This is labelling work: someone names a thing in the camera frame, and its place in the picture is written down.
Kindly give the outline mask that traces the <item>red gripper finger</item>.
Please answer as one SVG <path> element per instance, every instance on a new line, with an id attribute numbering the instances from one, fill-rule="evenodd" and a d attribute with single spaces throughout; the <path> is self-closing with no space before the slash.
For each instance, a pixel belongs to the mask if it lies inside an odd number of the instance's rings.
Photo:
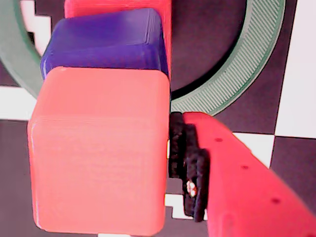
<path id="1" fill-rule="evenodd" d="M 316 218 L 233 133 L 202 112 L 169 117 L 168 174 L 183 208 L 211 237 L 313 237 Z"/>

